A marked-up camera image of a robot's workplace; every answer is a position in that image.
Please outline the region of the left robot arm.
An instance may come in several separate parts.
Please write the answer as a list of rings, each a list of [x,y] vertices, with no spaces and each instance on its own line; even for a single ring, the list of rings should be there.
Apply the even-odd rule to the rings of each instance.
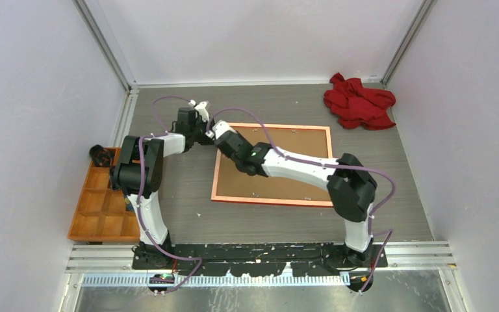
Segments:
[[[135,257],[148,260],[158,269],[168,268],[173,259],[191,261],[191,257],[174,255],[168,228],[164,224],[159,189],[162,184],[165,158],[187,152],[195,143],[211,145],[205,135],[208,124],[213,124],[207,102],[195,107],[181,107],[172,129],[159,135],[126,136],[121,146],[117,165],[110,175],[133,206],[140,228],[140,242],[134,249]]]

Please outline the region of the red picture frame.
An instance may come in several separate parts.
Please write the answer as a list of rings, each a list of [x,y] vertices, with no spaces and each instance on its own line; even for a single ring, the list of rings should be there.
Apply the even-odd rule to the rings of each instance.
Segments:
[[[273,141],[284,150],[332,158],[328,126],[267,124]],[[214,202],[332,208],[327,191],[281,177],[249,176],[220,151],[216,153],[211,200]]]

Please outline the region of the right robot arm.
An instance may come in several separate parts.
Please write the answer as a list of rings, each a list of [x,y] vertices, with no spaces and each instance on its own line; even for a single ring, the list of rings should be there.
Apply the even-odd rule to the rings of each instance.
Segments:
[[[292,153],[271,144],[255,145],[235,130],[206,134],[237,170],[249,176],[281,177],[327,191],[335,212],[344,220],[345,258],[354,267],[363,266],[371,257],[373,241],[369,215],[376,197],[377,183],[350,154],[340,159],[321,159]]]

